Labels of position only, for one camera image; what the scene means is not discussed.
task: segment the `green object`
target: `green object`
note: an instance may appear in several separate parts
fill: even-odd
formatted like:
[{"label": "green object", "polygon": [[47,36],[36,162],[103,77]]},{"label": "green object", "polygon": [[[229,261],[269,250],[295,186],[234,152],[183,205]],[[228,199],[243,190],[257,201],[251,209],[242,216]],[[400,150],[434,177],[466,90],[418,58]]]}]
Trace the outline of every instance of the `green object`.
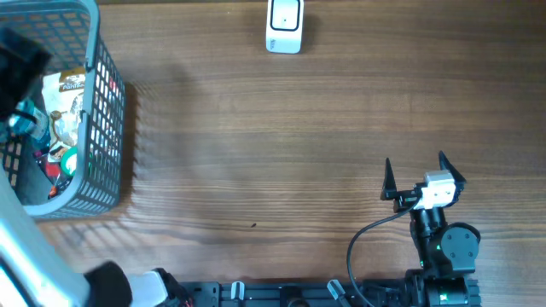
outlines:
[{"label": "green object", "polygon": [[73,147],[68,149],[65,154],[62,155],[61,169],[62,172],[68,176],[74,176],[76,173],[76,162],[78,158],[78,148]]}]

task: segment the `basket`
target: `basket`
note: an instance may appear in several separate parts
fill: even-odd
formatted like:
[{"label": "basket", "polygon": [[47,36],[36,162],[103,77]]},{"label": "basket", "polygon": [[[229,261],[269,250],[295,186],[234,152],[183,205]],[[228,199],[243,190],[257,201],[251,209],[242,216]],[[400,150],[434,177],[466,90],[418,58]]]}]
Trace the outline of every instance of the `basket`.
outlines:
[{"label": "basket", "polygon": [[36,218],[88,217],[119,202],[125,87],[99,34],[91,0],[0,0],[0,26],[41,43],[54,57],[47,73],[85,67],[77,168],[64,193],[48,200],[51,182],[32,157],[28,138],[0,146],[6,176]]}]

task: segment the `plastic mesh basket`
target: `plastic mesh basket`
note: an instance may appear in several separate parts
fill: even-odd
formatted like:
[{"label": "plastic mesh basket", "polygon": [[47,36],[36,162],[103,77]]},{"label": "plastic mesh basket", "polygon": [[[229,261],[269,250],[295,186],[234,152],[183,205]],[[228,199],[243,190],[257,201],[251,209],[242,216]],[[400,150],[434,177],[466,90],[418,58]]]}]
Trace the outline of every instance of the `plastic mesh basket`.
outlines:
[{"label": "plastic mesh basket", "polygon": [[64,193],[47,200],[51,183],[26,138],[0,146],[6,176],[33,217],[95,216],[119,202],[125,87],[101,40],[99,18],[93,1],[0,0],[0,27],[41,43],[54,55],[48,72],[86,71],[77,169]]}]

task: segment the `black power cord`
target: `black power cord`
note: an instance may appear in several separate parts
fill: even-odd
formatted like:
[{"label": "black power cord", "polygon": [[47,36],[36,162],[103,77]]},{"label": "black power cord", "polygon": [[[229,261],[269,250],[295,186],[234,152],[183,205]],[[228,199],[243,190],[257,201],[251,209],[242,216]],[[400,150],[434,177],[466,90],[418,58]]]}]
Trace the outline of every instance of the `black power cord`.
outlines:
[{"label": "black power cord", "polygon": [[415,202],[415,204],[413,206],[411,206],[410,208],[404,210],[404,211],[401,211],[391,217],[387,217],[387,218],[383,218],[382,220],[380,221],[377,221],[377,222],[373,222],[371,223],[370,225],[364,227],[363,229],[360,229],[358,230],[358,232],[355,234],[355,236],[352,237],[352,240],[351,240],[351,243],[349,243],[349,248],[347,248],[347,271],[349,271],[349,278],[351,279],[351,284],[352,286],[355,288],[355,290],[357,291],[357,294],[358,296],[362,299],[362,301],[366,304],[364,305],[364,307],[366,306],[369,306],[369,307],[374,307],[365,297],[364,295],[360,292],[360,290],[358,289],[358,285],[357,285],[357,282],[355,281],[355,277],[354,275],[352,274],[352,267],[351,267],[351,253],[352,253],[352,246],[355,244],[355,242],[357,241],[358,237],[360,235],[362,235],[363,233],[365,233],[366,231],[372,229],[373,227],[375,226],[379,226],[383,223],[386,223],[386,222],[390,222],[394,219],[397,219],[401,216],[403,216],[404,214],[410,212],[413,210],[413,208],[415,208],[415,206],[417,206],[417,203],[418,201]]}]

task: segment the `white wall-mounted device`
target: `white wall-mounted device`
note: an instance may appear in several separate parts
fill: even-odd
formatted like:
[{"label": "white wall-mounted device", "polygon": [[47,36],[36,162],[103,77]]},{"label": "white wall-mounted device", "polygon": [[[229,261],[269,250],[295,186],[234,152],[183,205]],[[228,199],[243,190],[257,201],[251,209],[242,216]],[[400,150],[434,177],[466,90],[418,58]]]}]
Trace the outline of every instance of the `white wall-mounted device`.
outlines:
[{"label": "white wall-mounted device", "polygon": [[265,47],[269,52],[298,53],[303,28],[303,0],[269,0],[265,30]]}]

